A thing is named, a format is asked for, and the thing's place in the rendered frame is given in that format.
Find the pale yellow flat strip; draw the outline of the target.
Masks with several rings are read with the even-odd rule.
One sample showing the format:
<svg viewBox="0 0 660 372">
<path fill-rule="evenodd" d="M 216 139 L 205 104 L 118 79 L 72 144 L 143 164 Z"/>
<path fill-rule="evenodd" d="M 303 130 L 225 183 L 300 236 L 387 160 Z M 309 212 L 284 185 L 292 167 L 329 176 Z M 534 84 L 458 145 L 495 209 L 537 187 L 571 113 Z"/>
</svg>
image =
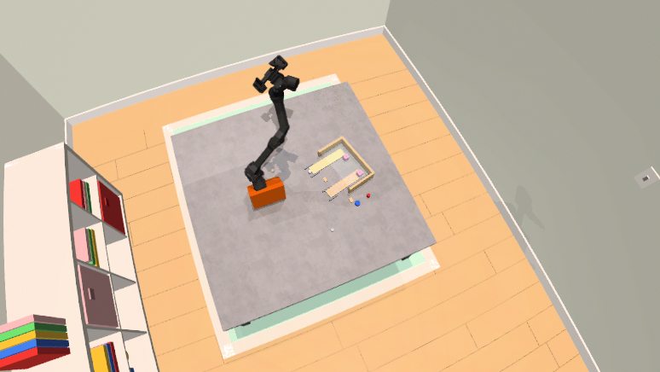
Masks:
<svg viewBox="0 0 660 372">
<path fill-rule="evenodd" d="M 323 168 L 329 166 L 327 161 L 325 159 L 322 159 L 315 163 L 314 165 L 310 166 L 309 169 L 312 171 L 313 174 L 317 173 L 318 171 L 322 170 Z"/>
</svg>

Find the tan strip with blue dots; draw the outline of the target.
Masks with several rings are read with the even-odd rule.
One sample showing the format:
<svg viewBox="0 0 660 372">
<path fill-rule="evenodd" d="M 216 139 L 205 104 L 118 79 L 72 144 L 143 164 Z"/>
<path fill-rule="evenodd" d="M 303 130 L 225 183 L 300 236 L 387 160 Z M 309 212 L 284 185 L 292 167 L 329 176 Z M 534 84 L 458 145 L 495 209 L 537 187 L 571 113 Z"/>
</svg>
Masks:
<svg viewBox="0 0 660 372">
<path fill-rule="evenodd" d="M 330 196 L 330 198 L 332 198 L 346 187 L 348 186 L 344 183 L 343 180 L 341 180 L 338 183 L 334 184 L 331 188 L 327 189 L 326 192 Z"/>
</svg>

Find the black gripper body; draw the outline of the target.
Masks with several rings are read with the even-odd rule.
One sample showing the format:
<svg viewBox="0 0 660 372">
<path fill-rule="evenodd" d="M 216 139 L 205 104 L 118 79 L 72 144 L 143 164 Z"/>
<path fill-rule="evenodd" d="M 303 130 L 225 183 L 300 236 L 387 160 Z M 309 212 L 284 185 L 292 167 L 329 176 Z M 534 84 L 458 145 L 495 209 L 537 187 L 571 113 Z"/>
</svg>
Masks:
<svg viewBox="0 0 660 372">
<path fill-rule="evenodd" d="M 279 61 L 281 61 L 285 66 L 282 68 L 282 71 L 287 67 L 287 61 L 285 61 L 280 55 L 276 57 Z M 270 81 L 272 84 L 279 78 L 279 69 L 278 68 L 272 68 L 270 67 L 268 71 L 264 74 L 264 77 L 260 79 L 264 84 L 267 81 Z M 255 82 L 254 82 L 255 83 Z M 258 91 L 259 94 L 264 93 L 268 88 L 266 87 L 264 90 L 260 90 L 255 84 L 253 83 L 253 87 Z"/>
</svg>

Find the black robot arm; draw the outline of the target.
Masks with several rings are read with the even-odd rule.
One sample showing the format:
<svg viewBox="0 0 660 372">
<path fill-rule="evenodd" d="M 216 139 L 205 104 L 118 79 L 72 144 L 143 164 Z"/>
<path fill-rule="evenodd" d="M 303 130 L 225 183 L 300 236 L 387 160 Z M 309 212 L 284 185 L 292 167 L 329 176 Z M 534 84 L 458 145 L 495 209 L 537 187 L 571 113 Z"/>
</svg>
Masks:
<svg viewBox="0 0 660 372">
<path fill-rule="evenodd" d="M 274 103 L 280 129 L 272 138 L 270 138 L 267 148 L 260 154 L 256 161 L 249 163 L 244 170 L 246 177 L 252 182 L 256 191 L 267 188 L 267 183 L 263 178 L 264 171 L 261 170 L 261 165 L 268 159 L 275 148 L 284 142 L 284 137 L 289 130 L 287 112 L 284 105 L 284 90 L 288 89 L 295 92 L 300 83 L 299 78 L 290 75 L 285 77 L 282 73 L 278 74 L 280 76 L 273 83 L 274 87 L 269 89 L 269 98 Z"/>
</svg>

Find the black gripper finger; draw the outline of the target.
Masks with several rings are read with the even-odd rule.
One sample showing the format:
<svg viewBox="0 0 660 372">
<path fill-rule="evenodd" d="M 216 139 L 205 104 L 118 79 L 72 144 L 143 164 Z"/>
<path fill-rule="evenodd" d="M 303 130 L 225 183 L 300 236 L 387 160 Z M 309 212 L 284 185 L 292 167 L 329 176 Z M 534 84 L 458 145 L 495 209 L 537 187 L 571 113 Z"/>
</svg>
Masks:
<svg viewBox="0 0 660 372">
<path fill-rule="evenodd" d="M 266 88 L 266 85 L 258 78 L 256 78 L 256 81 L 254 83 L 260 90 L 264 90 Z"/>
<path fill-rule="evenodd" d="M 282 68 L 285 66 L 285 65 L 284 65 L 281 61 L 279 61 L 276 57 L 275 57 L 271 62 L 269 62 L 268 64 L 271 65 L 272 67 L 276 67 L 276 68 L 278 68 L 280 71 L 281 71 Z"/>
</svg>

